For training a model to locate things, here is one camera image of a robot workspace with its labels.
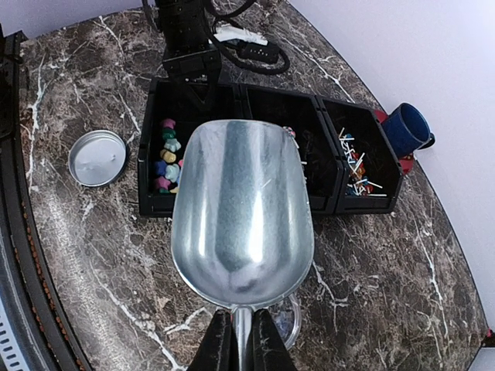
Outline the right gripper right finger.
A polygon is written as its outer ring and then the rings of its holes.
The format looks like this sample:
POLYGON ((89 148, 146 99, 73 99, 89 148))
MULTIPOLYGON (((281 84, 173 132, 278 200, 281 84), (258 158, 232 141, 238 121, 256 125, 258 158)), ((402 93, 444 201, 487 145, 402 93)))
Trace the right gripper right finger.
POLYGON ((254 313, 251 334, 254 371, 297 370, 267 309, 254 313))

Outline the metal scoop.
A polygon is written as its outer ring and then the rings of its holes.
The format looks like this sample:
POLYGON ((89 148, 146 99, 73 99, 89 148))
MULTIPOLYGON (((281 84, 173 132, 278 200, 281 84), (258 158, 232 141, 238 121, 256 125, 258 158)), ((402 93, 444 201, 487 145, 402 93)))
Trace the metal scoop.
POLYGON ((254 313, 297 290, 314 255, 295 139, 263 121, 201 124, 184 154, 171 250, 187 285, 230 310, 237 368, 252 369, 254 313))

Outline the black three-compartment candy bin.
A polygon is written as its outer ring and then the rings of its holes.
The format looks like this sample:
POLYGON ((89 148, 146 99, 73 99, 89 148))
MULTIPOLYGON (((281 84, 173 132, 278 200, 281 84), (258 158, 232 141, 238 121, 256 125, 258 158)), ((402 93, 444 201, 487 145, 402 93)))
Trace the black three-compartment candy bin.
POLYGON ((169 80, 151 82, 138 149, 141 215, 393 210, 403 171, 373 111, 253 85, 191 87, 212 93, 210 108, 169 80))

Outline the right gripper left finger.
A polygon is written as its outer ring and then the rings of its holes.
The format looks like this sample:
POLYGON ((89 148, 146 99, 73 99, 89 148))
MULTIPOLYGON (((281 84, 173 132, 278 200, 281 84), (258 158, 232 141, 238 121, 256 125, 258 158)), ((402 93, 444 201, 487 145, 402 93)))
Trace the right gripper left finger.
POLYGON ((232 324, 230 313, 216 310, 188 371, 228 371, 230 369, 232 324))

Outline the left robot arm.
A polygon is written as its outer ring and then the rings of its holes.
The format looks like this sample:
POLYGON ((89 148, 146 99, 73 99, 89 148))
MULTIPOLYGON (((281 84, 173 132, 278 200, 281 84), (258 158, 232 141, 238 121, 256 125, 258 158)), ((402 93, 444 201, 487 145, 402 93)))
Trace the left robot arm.
POLYGON ((201 111, 214 103, 222 67, 220 51, 210 44, 201 1, 156 1, 155 14, 147 0, 142 8, 149 25, 166 41, 162 66, 182 95, 201 111))

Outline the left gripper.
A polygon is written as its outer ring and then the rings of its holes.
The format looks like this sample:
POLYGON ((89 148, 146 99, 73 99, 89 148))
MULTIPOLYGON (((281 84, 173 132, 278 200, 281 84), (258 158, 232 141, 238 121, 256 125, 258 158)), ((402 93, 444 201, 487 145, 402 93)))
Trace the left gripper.
POLYGON ((208 111, 213 106, 220 77, 220 51, 215 46, 189 53, 172 51, 166 47, 162 65, 169 80, 198 110, 208 111), (201 77, 206 80, 207 85, 203 97, 192 88, 190 83, 191 80, 201 77))

